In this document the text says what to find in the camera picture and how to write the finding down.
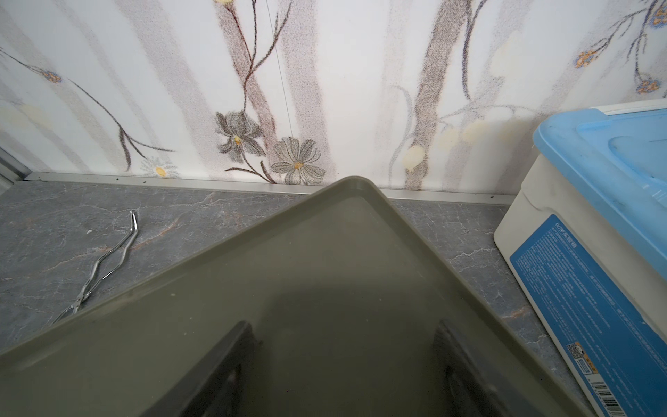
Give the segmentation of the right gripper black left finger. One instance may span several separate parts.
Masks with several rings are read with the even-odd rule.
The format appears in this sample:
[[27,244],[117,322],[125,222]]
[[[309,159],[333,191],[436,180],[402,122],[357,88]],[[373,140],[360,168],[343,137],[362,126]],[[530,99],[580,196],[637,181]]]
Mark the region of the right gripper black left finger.
[[258,342],[240,321],[144,416],[236,416],[243,379]]

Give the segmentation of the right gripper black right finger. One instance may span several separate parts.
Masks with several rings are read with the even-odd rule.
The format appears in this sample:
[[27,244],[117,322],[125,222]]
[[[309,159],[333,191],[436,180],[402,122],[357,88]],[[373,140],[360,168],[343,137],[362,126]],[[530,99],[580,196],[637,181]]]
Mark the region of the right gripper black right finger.
[[496,324],[441,319],[434,354],[452,415],[546,415],[535,359]]

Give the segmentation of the olive green drawer cabinet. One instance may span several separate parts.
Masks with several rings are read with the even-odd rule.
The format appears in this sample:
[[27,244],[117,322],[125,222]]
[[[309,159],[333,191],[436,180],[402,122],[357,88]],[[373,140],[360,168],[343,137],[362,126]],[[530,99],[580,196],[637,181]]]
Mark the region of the olive green drawer cabinet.
[[[130,230],[85,306],[94,262]],[[468,272],[500,265],[501,208],[390,203],[349,177],[308,197],[21,182],[1,198],[1,413],[140,416],[240,321],[258,342],[238,416],[454,416],[441,319],[488,322],[535,359],[545,416],[590,409]]]

